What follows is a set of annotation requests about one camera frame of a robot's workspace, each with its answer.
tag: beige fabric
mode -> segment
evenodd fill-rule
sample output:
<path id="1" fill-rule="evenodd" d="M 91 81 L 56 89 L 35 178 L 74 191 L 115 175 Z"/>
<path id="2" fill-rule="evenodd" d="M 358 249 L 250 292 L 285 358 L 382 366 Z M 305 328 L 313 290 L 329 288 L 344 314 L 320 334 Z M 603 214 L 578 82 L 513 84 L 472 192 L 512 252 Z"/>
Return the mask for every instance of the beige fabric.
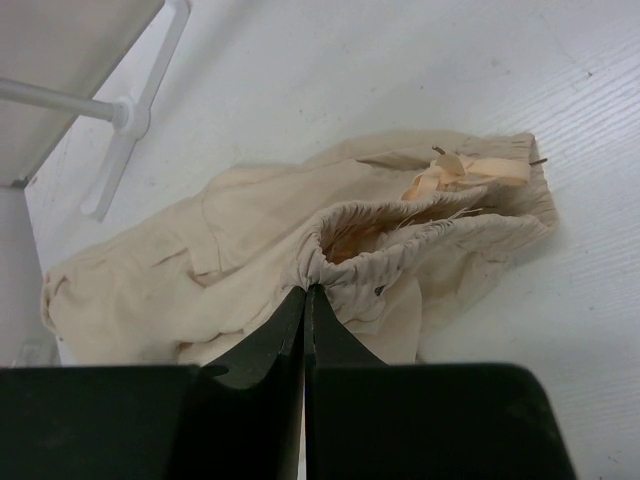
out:
<path id="1" fill-rule="evenodd" d="M 460 154 L 464 171 L 433 145 Z M 485 158 L 489 171 L 473 171 Z M 513 252 L 555 227 L 542 167 L 528 166 L 536 160 L 530 134 L 408 131 L 345 141 L 301 166 L 230 170 L 53 268 L 43 320 L 80 363 L 204 364 L 263 324 L 291 287 L 321 283 L 370 350 L 413 362 L 421 331 L 472 306 Z M 516 180 L 501 180 L 514 162 Z M 436 167 L 456 181 L 400 200 Z"/>

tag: crumpled cloth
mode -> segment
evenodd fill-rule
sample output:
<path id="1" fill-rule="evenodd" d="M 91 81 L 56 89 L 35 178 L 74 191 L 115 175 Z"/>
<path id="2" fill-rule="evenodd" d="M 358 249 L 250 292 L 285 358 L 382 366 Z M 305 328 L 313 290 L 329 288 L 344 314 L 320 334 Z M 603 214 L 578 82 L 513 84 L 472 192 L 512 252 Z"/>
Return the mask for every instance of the crumpled cloth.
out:
<path id="1" fill-rule="evenodd" d="M 52 268 L 42 319 L 80 364 L 203 365 L 319 283 L 367 348 L 412 363 L 556 227 L 538 160 L 531 134 L 396 131 L 231 169 Z"/>

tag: white metal rod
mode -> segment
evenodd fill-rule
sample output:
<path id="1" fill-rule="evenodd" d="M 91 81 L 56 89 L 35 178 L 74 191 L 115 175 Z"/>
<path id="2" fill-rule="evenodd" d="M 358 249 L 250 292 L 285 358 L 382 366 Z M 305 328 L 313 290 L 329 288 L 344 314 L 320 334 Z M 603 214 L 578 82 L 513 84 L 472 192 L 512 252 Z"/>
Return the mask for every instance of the white metal rod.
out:
<path id="1" fill-rule="evenodd" d="M 108 122 L 113 120 L 116 111 L 116 106 L 112 103 L 76 97 L 6 78 L 0 78 L 0 98 L 36 107 L 62 110 L 85 117 L 99 118 Z"/>

